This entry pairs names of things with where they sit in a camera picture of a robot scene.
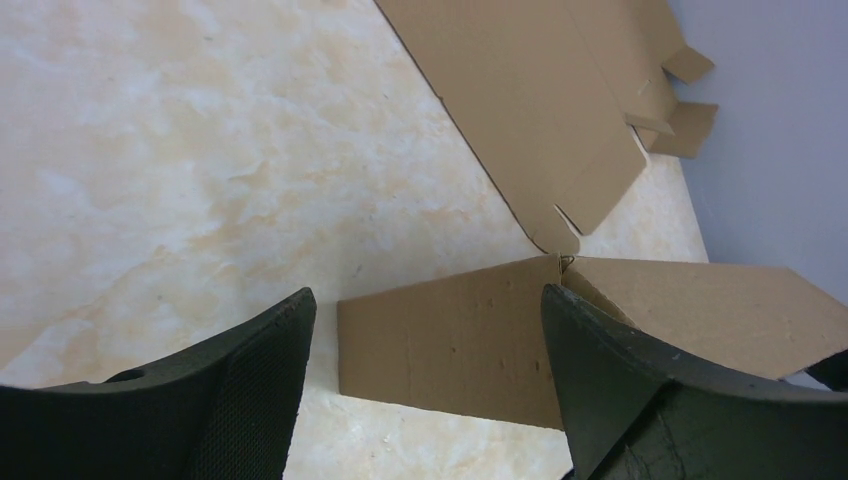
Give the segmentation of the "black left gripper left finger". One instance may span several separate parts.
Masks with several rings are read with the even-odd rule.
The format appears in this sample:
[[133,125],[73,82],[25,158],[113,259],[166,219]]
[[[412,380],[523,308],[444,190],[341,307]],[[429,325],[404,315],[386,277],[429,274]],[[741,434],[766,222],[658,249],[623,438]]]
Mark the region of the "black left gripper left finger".
[[256,317],[101,383],[1,390],[5,479],[279,479],[316,301]]

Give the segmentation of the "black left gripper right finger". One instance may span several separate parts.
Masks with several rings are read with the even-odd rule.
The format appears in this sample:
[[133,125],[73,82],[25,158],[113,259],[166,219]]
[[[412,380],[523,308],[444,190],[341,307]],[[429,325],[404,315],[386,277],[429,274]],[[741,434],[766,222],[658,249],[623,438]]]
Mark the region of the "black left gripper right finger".
[[729,369],[548,284],[541,323],[572,479],[843,479],[847,394]]

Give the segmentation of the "brown cardboard box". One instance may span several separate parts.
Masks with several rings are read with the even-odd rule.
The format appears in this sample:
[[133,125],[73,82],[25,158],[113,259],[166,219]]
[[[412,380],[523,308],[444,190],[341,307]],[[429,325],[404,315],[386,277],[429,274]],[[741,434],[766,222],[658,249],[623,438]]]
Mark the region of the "brown cardboard box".
[[340,392],[560,428],[541,324],[548,284],[763,378],[847,347],[846,307],[787,268],[542,255],[339,302]]
[[665,1],[382,1],[379,9],[527,237],[575,255],[647,153],[696,156],[713,62]]

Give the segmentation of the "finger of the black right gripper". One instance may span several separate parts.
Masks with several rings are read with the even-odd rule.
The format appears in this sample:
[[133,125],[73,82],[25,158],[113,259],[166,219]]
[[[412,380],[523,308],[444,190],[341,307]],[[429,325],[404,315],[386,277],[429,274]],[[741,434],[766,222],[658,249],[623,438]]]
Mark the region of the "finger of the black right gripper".
[[808,367],[805,372],[831,391],[848,389],[848,351],[843,350]]

